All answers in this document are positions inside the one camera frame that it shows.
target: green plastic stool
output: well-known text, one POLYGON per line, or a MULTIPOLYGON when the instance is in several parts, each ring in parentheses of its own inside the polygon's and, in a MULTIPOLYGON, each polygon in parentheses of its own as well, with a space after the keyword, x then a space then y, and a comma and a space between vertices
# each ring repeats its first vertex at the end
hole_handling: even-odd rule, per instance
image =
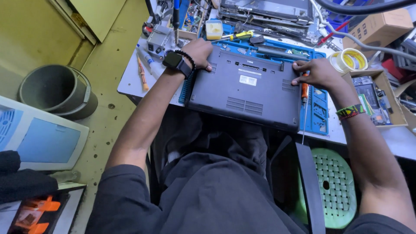
MULTIPOLYGON (((330 149, 312 149, 312 156, 321 190, 325 226, 342 229, 352 221, 357 210, 352 171, 347 162, 330 149)), ((299 200, 295 206, 295 214, 307 224, 305 197, 299 173, 298 185, 299 200)))

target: hand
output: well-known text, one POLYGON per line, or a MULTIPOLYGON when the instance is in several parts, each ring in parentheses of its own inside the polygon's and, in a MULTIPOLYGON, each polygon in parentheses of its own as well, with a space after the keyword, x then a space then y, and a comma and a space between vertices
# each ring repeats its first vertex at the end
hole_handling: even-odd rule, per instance
POLYGON ((212 70, 212 66, 208 63, 207 58, 211 54, 212 49, 213 47, 211 42, 198 38, 186 44, 181 50, 193 58, 196 64, 196 69, 203 68, 210 72, 212 70))
POLYGON ((293 70, 298 73, 310 71, 308 76, 300 76, 292 81, 292 85, 307 83, 318 89, 330 90, 345 82, 339 72, 326 59, 312 59, 309 62, 298 60, 293 63, 293 70))

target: black beaded bracelet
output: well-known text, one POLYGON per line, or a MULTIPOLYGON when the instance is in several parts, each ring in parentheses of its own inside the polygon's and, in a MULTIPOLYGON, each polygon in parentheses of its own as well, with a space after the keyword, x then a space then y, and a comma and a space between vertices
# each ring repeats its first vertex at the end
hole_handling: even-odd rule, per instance
POLYGON ((186 57, 187 59, 189 59, 189 61, 192 63, 192 72, 194 72, 196 70, 195 61, 193 60, 193 58, 188 53, 186 53, 182 50, 175 50, 175 53, 178 54, 178 55, 182 55, 182 56, 186 57))

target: black pants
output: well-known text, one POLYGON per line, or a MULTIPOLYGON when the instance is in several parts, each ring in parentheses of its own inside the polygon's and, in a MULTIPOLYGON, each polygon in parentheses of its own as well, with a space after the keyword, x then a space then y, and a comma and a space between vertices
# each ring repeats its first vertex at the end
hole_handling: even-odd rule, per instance
POLYGON ((260 164, 265 177, 267 145, 259 125, 169 105, 152 148, 158 178, 169 162, 197 150, 243 155, 260 164))

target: gray bucket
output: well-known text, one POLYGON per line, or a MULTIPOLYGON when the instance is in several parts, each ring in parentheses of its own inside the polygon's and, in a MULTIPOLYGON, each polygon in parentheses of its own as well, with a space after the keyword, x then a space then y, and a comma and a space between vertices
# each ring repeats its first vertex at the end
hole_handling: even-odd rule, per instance
POLYGON ((63 65, 45 65, 33 70, 20 84, 18 98, 26 105, 71 120, 90 116, 98 105, 85 75, 63 65))

